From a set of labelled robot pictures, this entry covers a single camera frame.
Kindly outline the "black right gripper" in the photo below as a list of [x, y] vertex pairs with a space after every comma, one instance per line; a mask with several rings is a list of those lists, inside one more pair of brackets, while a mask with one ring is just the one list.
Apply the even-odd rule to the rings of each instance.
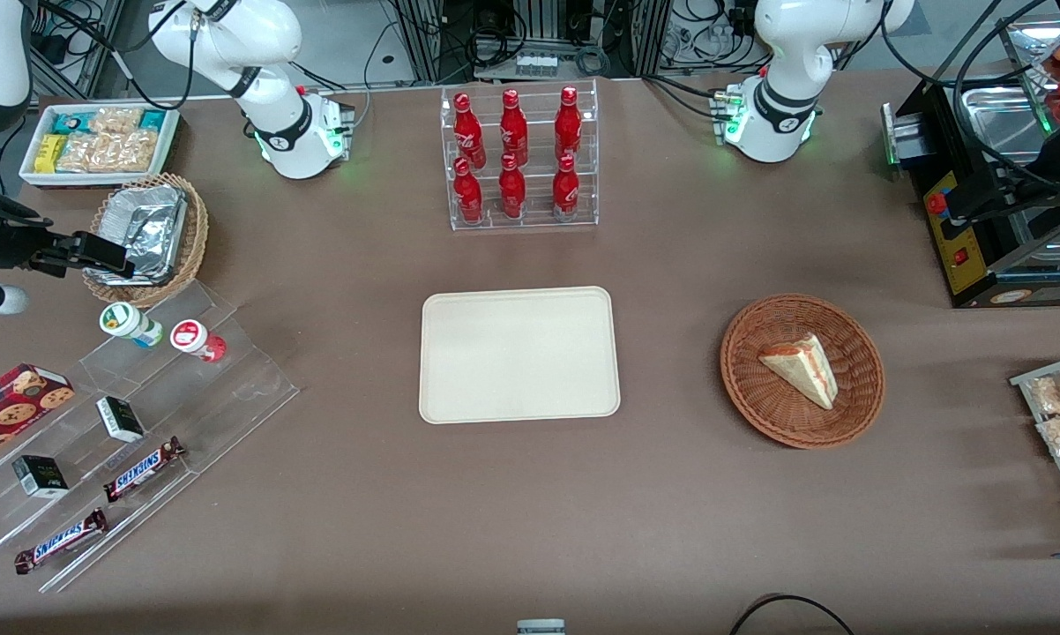
[[34, 270], [59, 279], [67, 270], [84, 268], [120, 277], [135, 274], [127, 249], [95, 234], [75, 232], [69, 250], [48, 249], [54, 242], [51, 225], [53, 221], [0, 193], [0, 269]]

